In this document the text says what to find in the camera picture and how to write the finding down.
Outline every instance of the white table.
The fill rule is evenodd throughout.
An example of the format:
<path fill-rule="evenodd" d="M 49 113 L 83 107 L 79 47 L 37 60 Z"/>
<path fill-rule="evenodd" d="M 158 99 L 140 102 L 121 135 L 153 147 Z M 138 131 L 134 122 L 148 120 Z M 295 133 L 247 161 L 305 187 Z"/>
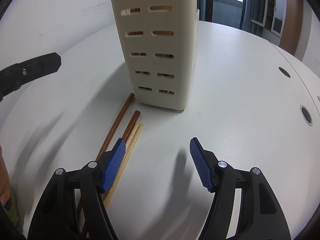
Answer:
<path fill-rule="evenodd" d="M 79 169 L 96 157 L 131 91 L 113 25 L 64 53 L 57 73 L 23 93 L 0 142 L 25 234 L 53 172 Z M 202 186 L 190 156 L 193 137 L 236 169 L 261 168 L 294 238 L 320 199 L 318 92 L 320 80 L 285 51 L 250 33 L 200 22 L 185 111 L 134 102 L 109 146 L 133 112 L 141 111 L 144 130 L 108 210 L 119 239 L 197 238 L 213 194 Z M 312 126 L 300 105 L 310 112 Z M 239 204 L 237 190 L 233 217 Z"/>

